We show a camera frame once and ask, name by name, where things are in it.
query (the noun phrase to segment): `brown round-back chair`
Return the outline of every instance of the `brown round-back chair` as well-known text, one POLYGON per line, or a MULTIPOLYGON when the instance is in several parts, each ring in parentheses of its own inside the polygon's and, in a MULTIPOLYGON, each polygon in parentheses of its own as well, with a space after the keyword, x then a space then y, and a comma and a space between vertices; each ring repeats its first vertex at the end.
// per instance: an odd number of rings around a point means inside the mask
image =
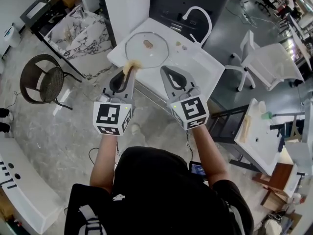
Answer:
POLYGON ((73 110, 73 108, 69 106, 60 104, 57 100, 57 96, 59 95, 64 83, 64 78, 68 75, 77 80, 78 82, 82 82, 81 80, 75 78, 72 74, 64 72, 61 69, 58 62, 52 56, 47 54, 38 55, 36 57, 33 57, 25 65, 22 71, 20 79, 21 93, 25 100, 31 104, 47 104, 50 102, 55 102, 56 104, 62 107, 66 107, 70 110, 73 110), (55 65, 55 67, 50 69, 48 72, 45 72, 36 65, 36 63, 40 61, 52 62, 55 65), (45 75, 40 84, 40 88, 37 89, 38 80, 42 73, 44 73, 45 75), (38 91, 42 101, 36 101, 32 99, 29 96, 26 88, 38 91))

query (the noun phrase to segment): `forearm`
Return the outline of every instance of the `forearm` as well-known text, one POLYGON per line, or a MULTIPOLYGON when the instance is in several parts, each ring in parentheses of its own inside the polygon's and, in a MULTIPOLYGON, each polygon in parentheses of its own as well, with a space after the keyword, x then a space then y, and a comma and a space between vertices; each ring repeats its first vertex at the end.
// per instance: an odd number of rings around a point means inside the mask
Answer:
POLYGON ((116 151, 116 136, 104 135, 90 177, 90 185, 112 191, 116 151))
POLYGON ((197 144, 202 167, 209 184, 213 185, 221 179, 229 179, 227 164, 215 145, 205 125, 192 129, 197 144))

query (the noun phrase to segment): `gray floor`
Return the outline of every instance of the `gray floor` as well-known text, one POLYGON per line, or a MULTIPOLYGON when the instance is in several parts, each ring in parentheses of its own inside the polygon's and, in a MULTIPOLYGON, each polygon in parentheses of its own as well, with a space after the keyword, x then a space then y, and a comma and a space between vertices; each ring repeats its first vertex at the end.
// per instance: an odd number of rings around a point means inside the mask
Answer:
MULTIPOLYGON (((249 14, 267 20, 268 17, 255 8, 252 1, 245 5, 249 14)), ((230 0, 227 7, 236 14, 241 13, 238 0, 230 0)), ((204 49, 222 64, 227 64, 229 55, 239 51, 239 44, 249 28, 254 31, 255 41, 261 46, 272 43, 277 36, 277 30, 271 23, 257 21, 257 28, 242 25, 239 18, 224 10, 204 49)), ((52 54, 34 35, 26 31, 21 44, 9 52, 5 72, 0 77, 1 106, 12 103, 13 91, 20 91, 19 79, 23 67, 30 58, 41 53, 52 54)), ((64 62, 58 61, 64 70, 73 73, 64 62)), ((46 63, 43 63, 42 67, 48 68, 46 63)), ((255 97, 258 100, 265 100, 268 108, 273 111, 299 110, 298 90, 289 88, 286 83, 278 85, 272 92, 267 92, 262 84, 258 83, 257 88, 252 91, 245 88, 241 93, 236 93, 238 83, 239 74, 226 71, 212 97, 227 109, 246 104, 255 97)), ((300 89, 301 93, 308 89, 308 83, 305 86, 305 89, 300 89)), ((93 101, 101 90, 99 85, 93 87, 86 81, 80 84, 66 78, 61 95, 69 92, 65 104, 73 107, 73 111, 58 109, 53 103, 29 104, 22 96, 18 97, 17 103, 11 108, 15 115, 12 123, 15 139, 40 176, 64 200, 65 206, 73 184, 89 183, 92 163, 88 151, 98 147, 101 138, 92 125, 92 108, 93 101)), ((132 135, 131 129, 128 128, 125 135, 118 140, 120 151, 123 152, 132 145, 147 145, 166 149, 189 162, 191 154, 186 146, 186 133, 176 121, 140 93, 135 92, 134 98, 136 110, 132 123, 137 122, 141 126, 141 133, 132 135)), ((194 160, 199 161, 192 137, 190 144, 194 150, 194 160)), ((232 156, 221 146, 218 147, 225 160, 229 161, 232 156)), ((91 153, 93 159, 95 156, 96 151, 91 153)), ((247 201, 257 225, 268 212, 260 206, 266 191, 251 181, 252 172, 230 164, 228 168, 231 179, 247 201)), ((61 213, 57 222, 45 234, 62 234, 63 228, 64 214, 61 213)))

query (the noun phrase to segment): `person's left arm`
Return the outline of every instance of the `person's left arm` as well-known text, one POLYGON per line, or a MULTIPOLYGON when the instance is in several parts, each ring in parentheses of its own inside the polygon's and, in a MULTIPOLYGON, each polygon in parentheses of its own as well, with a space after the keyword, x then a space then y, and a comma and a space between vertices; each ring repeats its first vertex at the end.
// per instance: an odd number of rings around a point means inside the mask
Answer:
POLYGON ((90 177, 90 186, 112 192, 117 136, 103 135, 90 177))

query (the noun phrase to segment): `round glass plate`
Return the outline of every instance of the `round glass plate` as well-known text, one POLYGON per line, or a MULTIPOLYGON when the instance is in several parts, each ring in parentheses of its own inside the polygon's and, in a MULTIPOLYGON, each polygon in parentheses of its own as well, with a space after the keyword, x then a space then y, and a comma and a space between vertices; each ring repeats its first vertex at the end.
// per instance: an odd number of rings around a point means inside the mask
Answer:
POLYGON ((164 38, 153 32, 139 32, 125 44, 128 60, 136 59, 143 68, 155 68, 169 56, 169 48, 164 38))

